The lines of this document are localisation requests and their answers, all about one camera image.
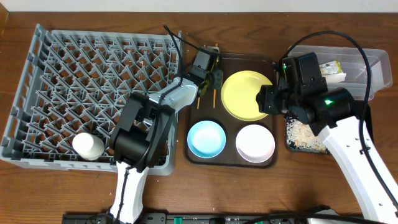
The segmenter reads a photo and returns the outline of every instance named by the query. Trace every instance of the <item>green led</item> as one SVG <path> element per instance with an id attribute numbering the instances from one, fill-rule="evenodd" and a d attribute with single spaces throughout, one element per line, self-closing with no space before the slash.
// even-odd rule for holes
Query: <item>green led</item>
<path id="1" fill-rule="evenodd" d="M 325 103 L 326 103 L 326 105 L 329 105 L 329 104 L 331 104 L 333 101 L 331 101 L 331 100 L 325 100 Z"/>

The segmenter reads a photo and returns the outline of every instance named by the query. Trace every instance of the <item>light blue plate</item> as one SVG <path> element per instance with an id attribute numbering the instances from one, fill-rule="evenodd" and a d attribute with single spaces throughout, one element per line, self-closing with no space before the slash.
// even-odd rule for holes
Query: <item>light blue plate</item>
<path id="1" fill-rule="evenodd" d="M 217 156 L 225 147 L 224 129 L 214 121 L 200 121 L 188 132 L 188 147 L 198 157 Z"/>

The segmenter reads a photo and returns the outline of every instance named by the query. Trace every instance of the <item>transparent storage box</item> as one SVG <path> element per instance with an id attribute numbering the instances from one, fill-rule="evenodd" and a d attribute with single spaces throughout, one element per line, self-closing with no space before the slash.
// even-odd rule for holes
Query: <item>transparent storage box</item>
<path id="1" fill-rule="evenodd" d="M 369 100 L 374 98 L 375 92 L 392 85 L 392 73 L 388 54 L 385 50 L 364 49 L 372 69 L 372 82 Z M 316 53 L 319 64 L 338 61 L 341 69 L 346 73 L 345 81 L 341 83 L 328 83 L 330 90 L 346 88 L 355 100 L 363 100 L 366 90 L 365 62 L 357 48 L 349 47 L 320 47 L 296 46 L 289 56 L 299 56 L 310 52 Z"/>

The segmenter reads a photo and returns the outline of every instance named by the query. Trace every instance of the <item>white backdrop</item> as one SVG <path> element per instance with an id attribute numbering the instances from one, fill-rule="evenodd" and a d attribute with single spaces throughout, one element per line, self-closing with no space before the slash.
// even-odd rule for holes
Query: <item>white backdrop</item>
<path id="1" fill-rule="evenodd" d="M 398 0 L 0 0 L 8 11 L 398 12 Z"/>

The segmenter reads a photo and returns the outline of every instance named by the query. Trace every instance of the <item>wooden tabletop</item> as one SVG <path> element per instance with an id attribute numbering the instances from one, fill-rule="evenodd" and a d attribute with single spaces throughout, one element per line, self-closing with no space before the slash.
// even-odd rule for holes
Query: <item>wooden tabletop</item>
<path id="1" fill-rule="evenodd" d="M 398 14 L 321 13 L 21 13 L 12 12 L 0 41 L 0 136 L 5 128 L 32 34 L 46 29 L 166 34 L 162 24 L 182 30 L 195 45 L 218 43 L 222 52 L 265 54 L 279 59 L 299 38 L 338 30 L 363 48 L 389 54 L 398 82 Z M 326 35 L 308 45 L 351 47 Z M 186 47 L 185 60 L 196 52 Z M 398 85 L 370 102 L 375 145 L 398 180 L 396 129 Z M 279 160 L 270 169 L 198 166 L 183 156 L 185 112 L 180 113 L 176 168 L 167 177 L 148 176 L 144 206 L 170 213 L 246 213 L 300 211 L 329 205 L 338 213 L 359 213 L 359 205 L 332 156 L 293 153 L 285 147 L 283 117 L 278 118 Z M 60 223 L 64 213 L 99 213 L 114 200 L 115 173 L 21 169 L 0 162 L 0 223 Z"/>

